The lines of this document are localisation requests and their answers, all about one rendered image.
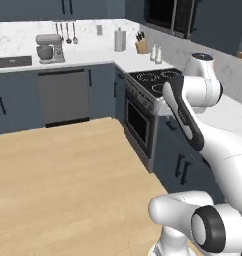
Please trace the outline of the grey stand mixer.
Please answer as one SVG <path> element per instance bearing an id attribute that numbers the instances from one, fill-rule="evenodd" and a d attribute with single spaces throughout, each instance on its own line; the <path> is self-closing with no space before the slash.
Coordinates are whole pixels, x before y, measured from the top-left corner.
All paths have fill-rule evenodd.
<path id="1" fill-rule="evenodd" d="M 37 55 L 41 64 L 64 63 L 62 39 L 59 34 L 40 34 L 36 36 Z"/>

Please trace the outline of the steel oven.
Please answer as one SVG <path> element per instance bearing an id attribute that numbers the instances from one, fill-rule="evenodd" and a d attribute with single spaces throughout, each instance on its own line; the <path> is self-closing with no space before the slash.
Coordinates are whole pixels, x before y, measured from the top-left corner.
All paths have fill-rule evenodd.
<path id="1" fill-rule="evenodd" d="M 153 172 L 160 98 L 146 91 L 130 74 L 125 79 L 125 134 L 149 172 Z"/>

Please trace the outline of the dark blue corner cupboard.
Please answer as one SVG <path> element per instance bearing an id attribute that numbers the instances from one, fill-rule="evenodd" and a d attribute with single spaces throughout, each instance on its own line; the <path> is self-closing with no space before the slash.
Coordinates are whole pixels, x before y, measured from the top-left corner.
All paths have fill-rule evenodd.
<path id="1" fill-rule="evenodd" d="M 124 124 L 125 113 L 125 81 L 124 73 L 118 68 L 115 68 L 115 118 Z"/>

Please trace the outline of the dark blue narrow cupboard door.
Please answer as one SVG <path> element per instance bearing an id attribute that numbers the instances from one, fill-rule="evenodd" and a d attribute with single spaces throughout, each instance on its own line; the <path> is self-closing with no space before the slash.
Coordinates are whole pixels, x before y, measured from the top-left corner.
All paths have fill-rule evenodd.
<path id="1" fill-rule="evenodd" d="M 88 68 L 89 110 L 91 119 L 113 117 L 115 111 L 113 64 L 93 65 Z"/>

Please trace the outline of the dark blue base cupboard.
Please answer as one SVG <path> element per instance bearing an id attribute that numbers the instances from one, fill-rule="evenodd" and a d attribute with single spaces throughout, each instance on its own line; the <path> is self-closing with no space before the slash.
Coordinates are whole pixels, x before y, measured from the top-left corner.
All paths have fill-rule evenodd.
<path id="1" fill-rule="evenodd" d="M 166 121 L 170 121 L 177 129 L 172 131 Z M 182 154 L 183 158 L 180 174 L 175 177 L 179 154 Z M 189 161 L 191 165 L 188 168 L 187 183 L 181 185 L 185 161 Z M 159 118 L 153 172 L 168 193 L 201 190 L 207 192 L 215 204 L 225 202 L 208 163 L 188 144 L 178 123 L 172 117 Z"/>

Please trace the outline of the black hob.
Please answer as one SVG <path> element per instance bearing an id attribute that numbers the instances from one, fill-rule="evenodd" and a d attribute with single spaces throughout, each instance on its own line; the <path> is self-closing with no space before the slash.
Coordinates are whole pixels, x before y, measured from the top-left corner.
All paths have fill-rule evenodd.
<path id="1" fill-rule="evenodd" d="M 151 70 L 130 73 L 130 76 L 138 82 L 146 91 L 155 98 L 162 96 L 163 84 L 169 79 L 180 76 L 182 72 L 176 68 L 163 70 Z"/>

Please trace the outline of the white shaker bottle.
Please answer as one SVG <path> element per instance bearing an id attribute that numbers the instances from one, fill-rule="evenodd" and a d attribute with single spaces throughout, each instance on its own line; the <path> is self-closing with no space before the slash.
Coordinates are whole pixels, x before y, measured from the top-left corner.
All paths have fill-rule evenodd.
<path id="1" fill-rule="evenodd" d="M 156 50 L 157 50 L 156 43 L 153 43 L 153 47 L 152 47 L 152 51 L 151 51 L 151 55 L 150 55 L 150 60 L 151 61 L 155 61 Z"/>
<path id="2" fill-rule="evenodd" d="M 159 45 L 157 52 L 156 52 L 156 57 L 155 57 L 155 63 L 156 64 L 161 64 L 162 63 L 162 49 L 161 45 Z"/>

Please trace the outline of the wooden knife block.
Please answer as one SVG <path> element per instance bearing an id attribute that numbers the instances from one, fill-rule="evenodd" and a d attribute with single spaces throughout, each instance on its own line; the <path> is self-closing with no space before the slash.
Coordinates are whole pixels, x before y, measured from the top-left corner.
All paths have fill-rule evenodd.
<path id="1" fill-rule="evenodd" d="M 138 54 L 146 54 L 148 52 L 147 50 L 147 40 L 145 38 L 145 34 L 143 31 L 140 31 L 136 34 L 136 50 Z"/>

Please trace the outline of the hanging metal spoon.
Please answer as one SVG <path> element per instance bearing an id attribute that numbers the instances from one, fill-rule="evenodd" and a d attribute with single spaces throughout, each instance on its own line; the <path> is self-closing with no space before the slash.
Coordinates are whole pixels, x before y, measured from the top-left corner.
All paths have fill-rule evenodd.
<path id="1" fill-rule="evenodd" d="M 76 37 L 76 31 L 75 31 L 75 23 L 72 23 L 73 26 L 73 43 L 78 44 L 78 38 Z"/>

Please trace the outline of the hanging metal ladle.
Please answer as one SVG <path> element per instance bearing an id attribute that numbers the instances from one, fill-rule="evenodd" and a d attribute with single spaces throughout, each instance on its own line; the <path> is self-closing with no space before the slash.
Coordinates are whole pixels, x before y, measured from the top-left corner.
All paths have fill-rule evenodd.
<path id="1" fill-rule="evenodd" d="M 66 22 L 66 33 L 67 33 L 66 43 L 71 44 L 72 40 L 70 39 L 70 36 L 69 36 L 69 24 L 68 24 L 68 22 Z"/>

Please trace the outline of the dark blue sink cupboard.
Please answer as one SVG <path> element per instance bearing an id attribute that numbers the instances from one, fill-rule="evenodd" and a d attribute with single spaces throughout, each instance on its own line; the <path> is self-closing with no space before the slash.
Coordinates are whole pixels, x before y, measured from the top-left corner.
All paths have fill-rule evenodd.
<path id="1" fill-rule="evenodd" d="M 37 74 L 0 73 L 0 134 L 43 126 Z"/>

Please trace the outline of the black microwave oven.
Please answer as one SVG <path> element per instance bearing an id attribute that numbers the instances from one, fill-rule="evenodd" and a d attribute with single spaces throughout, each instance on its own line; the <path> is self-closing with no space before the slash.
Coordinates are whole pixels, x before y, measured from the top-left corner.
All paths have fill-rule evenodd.
<path id="1" fill-rule="evenodd" d="M 165 33 L 189 39 L 194 31 L 198 0 L 145 0 L 145 21 Z"/>

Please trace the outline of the dark sink basin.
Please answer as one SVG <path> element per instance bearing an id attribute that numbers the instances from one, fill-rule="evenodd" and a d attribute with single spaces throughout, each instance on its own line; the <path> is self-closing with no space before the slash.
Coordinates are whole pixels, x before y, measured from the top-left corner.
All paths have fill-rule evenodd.
<path id="1" fill-rule="evenodd" d="M 1 57 L 0 68 L 31 66 L 31 56 Z"/>

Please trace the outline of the dark blue wall cupboards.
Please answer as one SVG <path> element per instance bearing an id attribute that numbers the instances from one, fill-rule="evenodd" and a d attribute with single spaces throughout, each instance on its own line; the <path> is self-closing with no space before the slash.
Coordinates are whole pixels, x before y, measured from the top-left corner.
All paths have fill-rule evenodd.
<path id="1" fill-rule="evenodd" d="M 0 0 L 0 22 L 124 17 L 125 0 Z"/>

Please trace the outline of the dark blue wall cupboard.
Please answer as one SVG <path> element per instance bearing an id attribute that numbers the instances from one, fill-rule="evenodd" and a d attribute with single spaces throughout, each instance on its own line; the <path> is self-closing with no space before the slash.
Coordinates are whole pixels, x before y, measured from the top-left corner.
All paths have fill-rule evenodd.
<path id="1" fill-rule="evenodd" d="M 191 40 L 237 55 L 242 39 L 242 0 L 198 0 Z"/>

